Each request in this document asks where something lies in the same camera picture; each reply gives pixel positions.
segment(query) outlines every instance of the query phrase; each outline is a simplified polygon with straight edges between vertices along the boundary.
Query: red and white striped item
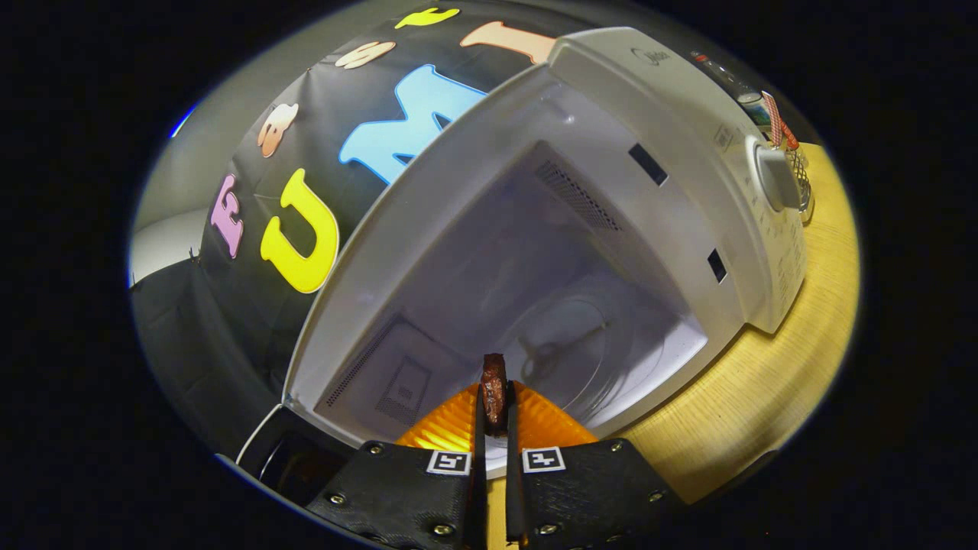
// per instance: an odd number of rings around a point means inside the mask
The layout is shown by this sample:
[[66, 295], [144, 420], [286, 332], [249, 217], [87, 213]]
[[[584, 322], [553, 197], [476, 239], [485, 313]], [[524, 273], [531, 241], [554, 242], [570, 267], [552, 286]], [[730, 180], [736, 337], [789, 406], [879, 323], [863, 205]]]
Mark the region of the red and white striped item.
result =
[[775, 103], [774, 96], [768, 92], [761, 92], [761, 95], [764, 96], [764, 105], [768, 108], [768, 115], [771, 116], [771, 143], [777, 149], [781, 146], [781, 139], [784, 137], [781, 129], [781, 115], [778, 114], [778, 104]]
[[781, 119], [781, 131], [784, 132], [784, 138], [788, 140], [788, 150], [794, 151], [798, 149], [798, 138], [794, 137], [794, 132], [784, 123], [783, 118]]

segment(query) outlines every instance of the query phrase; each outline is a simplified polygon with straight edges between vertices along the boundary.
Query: peach letter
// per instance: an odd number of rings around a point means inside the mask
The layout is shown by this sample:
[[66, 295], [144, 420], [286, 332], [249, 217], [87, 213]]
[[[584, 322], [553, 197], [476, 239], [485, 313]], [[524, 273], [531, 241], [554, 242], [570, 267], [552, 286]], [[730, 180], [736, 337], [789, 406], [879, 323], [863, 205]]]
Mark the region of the peach letter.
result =
[[487, 44], [513, 50], [530, 57], [533, 63], [543, 63], [550, 55], [556, 42], [555, 38], [527, 32], [503, 25], [501, 21], [493, 21], [470, 32], [459, 45], [462, 47], [474, 44]]
[[363, 46], [360, 46], [359, 48], [336, 60], [336, 66], [343, 67], [344, 69], [356, 69], [357, 67], [362, 67], [394, 49], [394, 46], [396, 45], [397, 44], [394, 42], [384, 42], [383, 44], [379, 42], [371, 42], [369, 44], [364, 44]]
[[261, 156], [268, 159], [275, 150], [279, 148], [282, 135], [295, 120], [295, 114], [299, 111], [299, 104], [281, 104], [276, 107], [265, 119], [261, 131], [258, 132], [258, 147], [261, 148]]

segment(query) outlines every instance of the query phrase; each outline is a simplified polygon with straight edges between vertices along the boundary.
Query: black background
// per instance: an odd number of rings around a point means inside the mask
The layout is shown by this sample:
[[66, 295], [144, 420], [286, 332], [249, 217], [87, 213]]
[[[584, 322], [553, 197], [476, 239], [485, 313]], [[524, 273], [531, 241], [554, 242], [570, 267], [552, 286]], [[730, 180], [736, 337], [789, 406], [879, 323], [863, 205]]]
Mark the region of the black background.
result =
[[[168, 130], [231, 70], [333, 6], [34, 2], [5, 18], [6, 210], [23, 216], [7, 222], [10, 370], [22, 376], [4, 401], [5, 547], [335, 547], [179, 421], [124, 292], [137, 182]], [[867, 277], [847, 368], [815, 419], [772, 465], [664, 536], [694, 547], [971, 546], [974, 322], [957, 282], [973, 241], [973, 126], [952, 97], [969, 93], [965, 4], [656, 6], [809, 117], [852, 195]]]

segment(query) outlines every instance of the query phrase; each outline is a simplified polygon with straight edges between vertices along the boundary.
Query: pink letter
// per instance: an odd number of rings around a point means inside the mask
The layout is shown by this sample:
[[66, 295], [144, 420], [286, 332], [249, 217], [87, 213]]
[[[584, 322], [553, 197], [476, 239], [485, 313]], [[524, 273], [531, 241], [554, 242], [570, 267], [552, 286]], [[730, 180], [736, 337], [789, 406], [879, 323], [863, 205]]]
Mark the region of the pink letter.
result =
[[238, 198], [231, 192], [235, 184], [234, 174], [228, 174], [221, 185], [221, 192], [217, 194], [217, 204], [210, 213], [210, 224], [217, 227], [224, 237], [224, 242], [228, 244], [231, 258], [238, 255], [238, 245], [242, 241], [242, 232], [245, 230], [245, 223], [235, 220], [232, 214], [238, 213]]

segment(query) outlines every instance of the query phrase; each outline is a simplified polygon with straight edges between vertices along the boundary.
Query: white wall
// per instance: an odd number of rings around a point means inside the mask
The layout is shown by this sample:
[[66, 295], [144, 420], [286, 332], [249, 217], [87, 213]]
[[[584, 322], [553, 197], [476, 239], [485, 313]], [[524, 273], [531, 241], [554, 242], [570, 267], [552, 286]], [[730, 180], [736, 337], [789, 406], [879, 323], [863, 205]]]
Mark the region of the white wall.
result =
[[200, 254], [209, 208], [192, 210], [153, 223], [132, 238], [129, 248], [129, 286], [168, 265]]

